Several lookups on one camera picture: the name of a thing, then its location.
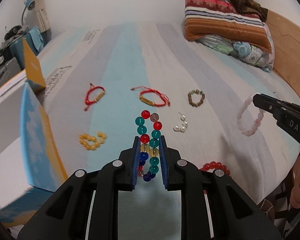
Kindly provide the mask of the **blue desk lamp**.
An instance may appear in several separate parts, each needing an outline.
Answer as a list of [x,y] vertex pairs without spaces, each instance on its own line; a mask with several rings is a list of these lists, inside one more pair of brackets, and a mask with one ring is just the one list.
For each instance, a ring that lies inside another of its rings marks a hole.
[[24,9],[23,9],[23,13],[21,15],[21,25],[24,25],[24,15],[25,15],[25,12],[28,10],[28,11],[31,11],[34,9],[35,7],[35,1],[34,0],[26,0],[24,2]]

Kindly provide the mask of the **wooden bed frame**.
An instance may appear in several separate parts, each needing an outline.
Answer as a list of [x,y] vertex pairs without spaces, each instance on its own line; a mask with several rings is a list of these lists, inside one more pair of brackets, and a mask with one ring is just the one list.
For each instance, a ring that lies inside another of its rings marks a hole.
[[275,46],[275,73],[281,76],[300,98],[300,27],[271,10],[268,11],[266,24]]

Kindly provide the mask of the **striped orange red pillow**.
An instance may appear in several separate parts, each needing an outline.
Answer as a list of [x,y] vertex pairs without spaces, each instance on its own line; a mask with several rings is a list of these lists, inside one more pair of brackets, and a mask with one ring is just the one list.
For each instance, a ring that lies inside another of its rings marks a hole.
[[195,41],[208,34],[244,41],[266,52],[271,44],[260,18],[238,14],[234,7],[220,0],[185,0],[185,37]]

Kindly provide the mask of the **teal suitcase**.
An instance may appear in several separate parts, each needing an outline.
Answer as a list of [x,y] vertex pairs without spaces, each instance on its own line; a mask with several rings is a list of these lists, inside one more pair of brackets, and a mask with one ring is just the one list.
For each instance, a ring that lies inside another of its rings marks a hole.
[[17,35],[8,44],[8,49],[12,57],[16,58],[21,70],[25,68],[23,40],[27,42],[32,52],[37,56],[51,40],[51,29],[41,33],[38,27],[34,27],[24,34]]

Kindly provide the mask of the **white pearl earring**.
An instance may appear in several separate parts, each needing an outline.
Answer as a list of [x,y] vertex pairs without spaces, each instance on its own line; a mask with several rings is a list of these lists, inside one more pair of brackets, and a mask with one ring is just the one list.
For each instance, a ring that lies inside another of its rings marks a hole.
[[173,130],[175,132],[184,133],[187,130],[188,122],[186,120],[186,116],[183,113],[179,113],[179,114],[180,114],[180,120],[181,120],[182,124],[181,125],[175,125],[173,127]]

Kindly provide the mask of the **floral patterned quilt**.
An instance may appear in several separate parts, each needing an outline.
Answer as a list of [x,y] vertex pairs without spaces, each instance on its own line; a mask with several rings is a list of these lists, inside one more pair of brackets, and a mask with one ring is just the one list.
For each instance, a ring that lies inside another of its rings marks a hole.
[[212,34],[199,38],[196,42],[269,73],[274,66],[275,46],[268,26],[263,23],[263,27],[271,45],[271,53],[248,42],[229,40]]

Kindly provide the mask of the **blue yellow cardboard box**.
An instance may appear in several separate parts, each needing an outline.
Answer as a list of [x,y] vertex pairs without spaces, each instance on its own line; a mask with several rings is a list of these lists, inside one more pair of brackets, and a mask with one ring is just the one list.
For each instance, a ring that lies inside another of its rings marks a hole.
[[0,222],[6,228],[25,224],[68,178],[36,96],[46,87],[40,62],[22,42],[26,81],[0,102]]

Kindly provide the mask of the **striped bed sheet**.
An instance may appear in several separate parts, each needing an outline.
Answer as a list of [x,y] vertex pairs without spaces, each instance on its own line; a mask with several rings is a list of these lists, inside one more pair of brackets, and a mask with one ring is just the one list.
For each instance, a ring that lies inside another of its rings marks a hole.
[[153,22],[74,28],[39,54],[40,95],[67,174],[100,169],[130,148],[142,111],[147,135],[162,123],[167,145],[197,167],[212,161],[259,203],[293,167],[300,145],[255,94],[300,103],[277,74],[185,40],[181,27]]

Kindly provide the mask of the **grey suitcase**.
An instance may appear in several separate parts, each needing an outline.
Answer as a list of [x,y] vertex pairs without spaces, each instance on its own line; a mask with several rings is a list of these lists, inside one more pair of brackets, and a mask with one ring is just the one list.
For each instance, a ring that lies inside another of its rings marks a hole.
[[15,57],[0,65],[0,87],[21,72],[19,63]]

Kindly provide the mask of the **beige curtain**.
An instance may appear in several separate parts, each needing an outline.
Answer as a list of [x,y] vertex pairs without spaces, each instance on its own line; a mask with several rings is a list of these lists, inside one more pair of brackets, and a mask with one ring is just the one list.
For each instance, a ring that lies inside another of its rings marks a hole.
[[46,12],[45,0],[34,0],[34,10],[40,32],[48,31],[51,26]]

